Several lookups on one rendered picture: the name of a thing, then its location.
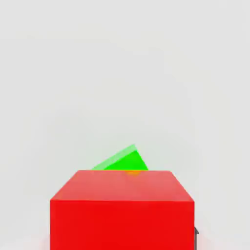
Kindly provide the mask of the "small red cube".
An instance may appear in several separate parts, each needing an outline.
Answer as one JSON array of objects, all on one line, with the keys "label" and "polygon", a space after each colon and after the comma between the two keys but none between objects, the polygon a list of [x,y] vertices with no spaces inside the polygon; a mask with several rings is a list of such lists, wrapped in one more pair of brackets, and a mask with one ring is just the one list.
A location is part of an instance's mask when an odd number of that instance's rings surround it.
[{"label": "small red cube", "polygon": [[194,250],[192,197],[170,171],[77,171],[50,200],[50,250]]}]

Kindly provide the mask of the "small green cube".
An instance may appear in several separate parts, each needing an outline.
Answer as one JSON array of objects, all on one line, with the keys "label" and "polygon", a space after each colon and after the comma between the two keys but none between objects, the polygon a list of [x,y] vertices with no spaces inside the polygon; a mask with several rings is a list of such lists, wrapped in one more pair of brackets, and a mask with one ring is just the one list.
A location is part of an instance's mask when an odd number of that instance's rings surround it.
[{"label": "small green cube", "polygon": [[130,145],[92,170],[148,170],[135,145]]}]

